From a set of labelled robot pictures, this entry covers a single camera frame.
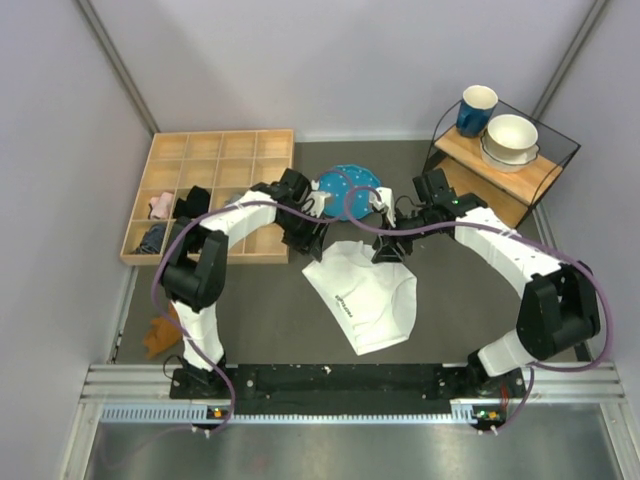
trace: white cloth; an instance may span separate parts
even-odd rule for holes
[[[402,263],[371,263],[363,242],[336,242],[304,273],[358,355],[409,339],[416,321],[415,275]]]

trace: blue mug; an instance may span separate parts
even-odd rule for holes
[[[489,87],[473,85],[462,93],[456,128],[463,137],[477,137],[489,123],[498,95]]]

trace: metal table surface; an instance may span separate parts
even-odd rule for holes
[[[118,462],[164,425],[101,425]],[[122,468],[94,448],[87,480],[562,479],[622,478],[597,405],[531,405],[509,430],[478,436],[466,425],[234,425],[206,440],[167,434]]]

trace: wooden compartment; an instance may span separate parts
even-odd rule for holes
[[[216,187],[250,187],[253,159],[221,158],[218,160]]]
[[[173,219],[165,221],[164,244],[159,255],[135,255],[144,233],[161,220],[148,220],[149,201],[163,192],[186,199],[194,185],[211,193],[209,211],[221,208],[234,195],[242,196],[258,182],[279,180],[293,166],[293,131],[259,130],[232,132],[185,132],[154,137],[140,189],[131,212],[129,228],[120,253],[129,265],[157,265],[169,238]],[[288,249],[282,231],[269,225],[234,245],[229,263],[286,263]],[[190,258],[198,259],[197,254]]]
[[[147,165],[142,175],[141,188],[176,188],[182,162],[156,162]]]
[[[218,158],[221,143],[222,133],[192,133],[189,135],[185,158],[188,160]]]
[[[150,202],[153,197],[159,197],[164,192],[170,192],[174,194],[175,191],[173,189],[151,189],[151,190],[140,190],[138,192],[138,196],[136,197],[136,203],[133,206],[133,212],[131,213],[131,220],[148,220],[149,214],[151,213]]]
[[[282,243],[282,235],[278,225],[267,225],[247,236],[244,244],[246,263],[287,263],[287,246]]]
[[[134,250],[140,245],[144,234],[156,224],[168,226],[169,222],[162,220],[136,220],[129,224],[127,234],[122,245],[120,258],[129,265],[157,265],[162,258],[161,254],[134,254]],[[168,231],[165,228],[163,245],[166,242]]]
[[[288,166],[288,158],[256,158],[251,184],[255,185],[258,182],[271,183],[280,180]]]
[[[202,188],[213,187],[216,176],[217,160],[201,160],[198,162],[184,162],[180,171],[178,188],[191,188],[197,185]]]
[[[184,156],[188,135],[158,133],[153,137],[149,160],[179,160]]]
[[[290,157],[293,151],[293,132],[291,130],[271,130],[258,132],[256,157]]]
[[[222,136],[220,158],[253,158],[256,132],[233,132]]]
[[[209,210],[217,210],[227,205],[230,199],[237,195],[244,195],[246,188],[215,188],[211,196],[211,208]]]

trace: denim cloth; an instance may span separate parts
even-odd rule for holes
[[[136,255],[157,255],[162,250],[162,241],[167,226],[164,223],[156,223],[145,232],[140,242],[140,246],[133,253]]]

